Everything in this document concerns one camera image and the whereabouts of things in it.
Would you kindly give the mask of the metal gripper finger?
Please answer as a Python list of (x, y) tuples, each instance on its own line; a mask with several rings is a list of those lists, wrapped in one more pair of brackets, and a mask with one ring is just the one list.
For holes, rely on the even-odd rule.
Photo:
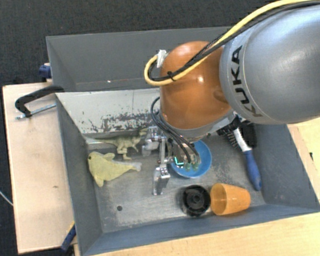
[(146, 136), (144, 138), (144, 144), (142, 146), (142, 155), (144, 157), (150, 156), (152, 151), (159, 149), (159, 152), (165, 152), (166, 136), (160, 128), (150, 126), (147, 129)]
[(168, 181), (171, 179), (171, 175), (168, 172), (166, 165), (157, 166), (153, 171), (152, 178), (152, 194), (154, 196), (161, 195), (163, 189), (167, 187)]

